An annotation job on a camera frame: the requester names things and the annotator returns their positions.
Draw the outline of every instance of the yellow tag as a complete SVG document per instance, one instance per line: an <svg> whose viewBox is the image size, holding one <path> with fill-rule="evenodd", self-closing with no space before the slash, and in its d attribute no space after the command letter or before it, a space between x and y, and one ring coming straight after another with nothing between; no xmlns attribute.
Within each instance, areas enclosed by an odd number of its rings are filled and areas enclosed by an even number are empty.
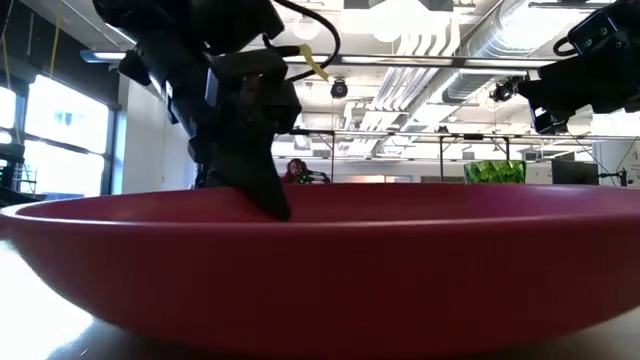
<svg viewBox="0 0 640 360"><path fill-rule="evenodd" d="M318 74L318 76L323 78L324 81L329 82L329 74L324 71L324 69L321 68L320 65L316 64L316 62L313 61L313 52L311 51L311 47L307 44L302 44L298 47L300 48L300 54L304 56L305 61L307 62L307 64L309 64L309 66L311 66L311 69L316 74Z"/></svg>

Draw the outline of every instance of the red bowl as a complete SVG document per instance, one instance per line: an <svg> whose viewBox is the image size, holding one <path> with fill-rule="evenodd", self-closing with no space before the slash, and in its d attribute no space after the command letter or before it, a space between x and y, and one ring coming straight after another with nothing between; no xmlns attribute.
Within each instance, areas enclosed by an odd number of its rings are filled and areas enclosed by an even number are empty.
<svg viewBox="0 0 640 360"><path fill-rule="evenodd" d="M290 222L210 189L7 208L53 289L223 352L415 358L572 332L640 304L640 191L290 186Z"/></svg>

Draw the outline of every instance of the table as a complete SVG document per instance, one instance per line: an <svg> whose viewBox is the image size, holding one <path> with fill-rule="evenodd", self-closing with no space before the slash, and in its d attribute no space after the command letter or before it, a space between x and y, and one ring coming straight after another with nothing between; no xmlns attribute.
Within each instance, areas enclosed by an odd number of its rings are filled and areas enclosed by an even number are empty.
<svg viewBox="0 0 640 360"><path fill-rule="evenodd" d="M0 241L0 359L244 360L144 339L98 319L50 290L6 242ZM455 360L640 359L640 309L607 323L540 344Z"/></svg>

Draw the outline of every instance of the computer monitor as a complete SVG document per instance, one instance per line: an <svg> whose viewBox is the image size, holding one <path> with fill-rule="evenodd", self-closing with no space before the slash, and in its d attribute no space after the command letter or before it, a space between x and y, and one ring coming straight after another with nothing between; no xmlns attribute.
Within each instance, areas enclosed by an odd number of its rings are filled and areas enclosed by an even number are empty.
<svg viewBox="0 0 640 360"><path fill-rule="evenodd" d="M551 174L554 184L600 185L597 164L553 160Z"/></svg>

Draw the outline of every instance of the security camera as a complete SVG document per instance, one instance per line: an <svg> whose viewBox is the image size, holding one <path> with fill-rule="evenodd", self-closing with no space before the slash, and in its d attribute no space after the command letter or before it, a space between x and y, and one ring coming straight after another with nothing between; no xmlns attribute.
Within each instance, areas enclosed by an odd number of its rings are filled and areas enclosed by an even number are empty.
<svg viewBox="0 0 640 360"><path fill-rule="evenodd" d="M336 79L331 86L331 97L334 99L344 99L349 93L349 88L344 79Z"/></svg>

